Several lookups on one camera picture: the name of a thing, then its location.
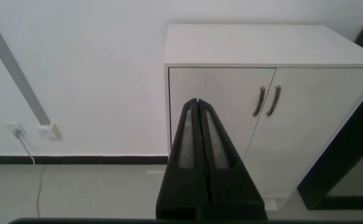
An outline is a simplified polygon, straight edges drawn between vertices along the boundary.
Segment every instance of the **white cabinet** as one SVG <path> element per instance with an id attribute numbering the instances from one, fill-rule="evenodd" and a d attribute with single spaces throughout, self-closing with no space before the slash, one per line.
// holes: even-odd
<path id="1" fill-rule="evenodd" d="M 192 98 L 201 98 L 216 108 L 243 158 L 259 118 L 259 114 L 252 113 L 257 109 L 260 94 L 264 97 L 266 93 L 260 88 L 269 89 L 274 71 L 274 68 L 170 68 L 172 142 L 183 105 Z"/>
<path id="2" fill-rule="evenodd" d="M 184 103 L 207 101 L 278 209 L 363 100 L 363 49 L 325 26 L 169 25 L 165 89 L 169 146 Z"/>

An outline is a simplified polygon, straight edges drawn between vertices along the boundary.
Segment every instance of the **gray floor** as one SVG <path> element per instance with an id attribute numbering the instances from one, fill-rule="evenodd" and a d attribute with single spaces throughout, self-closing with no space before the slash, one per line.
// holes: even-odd
<path id="1" fill-rule="evenodd" d="M 41 217 L 155 218 L 165 166 L 50 165 L 42 173 Z M 0 224 L 36 217 L 31 165 L 0 166 Z M 297 192 L 270 219 L 363 220 L 363 211 L 308 211 Z"/>

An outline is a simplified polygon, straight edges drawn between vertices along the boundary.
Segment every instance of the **wall socket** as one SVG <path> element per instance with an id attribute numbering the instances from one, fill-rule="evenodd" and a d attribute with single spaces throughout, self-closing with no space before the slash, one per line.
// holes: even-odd
<path id="1" fill-rule="evenodd" d="M 17 122 L 10 122 L 10 123 L 4 123 L 6 129 L 13 135 L 13 130 L 20 129 L 22 135 L 26 135 L 27 133 L 24 131 L 24 128 L 22 128 L 20 123 Z"/>

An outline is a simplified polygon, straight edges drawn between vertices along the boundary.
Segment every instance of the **electrical outlet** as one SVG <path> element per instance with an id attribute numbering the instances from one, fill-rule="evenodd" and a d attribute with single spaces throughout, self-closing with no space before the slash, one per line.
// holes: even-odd
<path id="1" fill-rule="evenodd" d="M 22 128 L 20 123 L 17 122 L 10 122 L 5 123 L 6 129 L 13 135 L 13 130 L 20 129 L 21 134 L 26 135 L 27 133 L 24 131 L 24 128 Z"/>
<path id="2" fill-rule="evenodd" d="M 57 128 L 56 123 L 50 123 L 48 126 L 39 126 L 38 127 L 39 134 L 49 140 L 61 140 L 62 134 L 60 134 L 60 131 Z"/>

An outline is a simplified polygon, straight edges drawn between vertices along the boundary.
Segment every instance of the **cabinet handle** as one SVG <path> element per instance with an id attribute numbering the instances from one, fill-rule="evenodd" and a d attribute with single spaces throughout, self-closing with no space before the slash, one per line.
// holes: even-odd
<path id="1" fill-rule="evenodd" d="M 268 112 L 266 112 L 267 116 L 270 116 L 271 114 L 273 114 L 274 109 L 277 106 L 278 99 L 280 98 L 280 94 L 281 94 L 281 87 L 280 87 L 280 85 L 276 85 L 275 86 L 275 96 L 274 96 L 274 100 L 273 100 L 273 105 L 271 105 L 270 110 Z"/>
<path id="2" fill-rule="evenodd" d="M 256 110 L 252 113 L 253 116 L 257 116 L 259 114 L 260 109 L 262 108 L 263 101 L 264 101 L 264 93 L 266 92 L 266 88 L 262 86 L 260 88 L 260 96 L 259 96 L 259 102 L 257 103 Z"/>

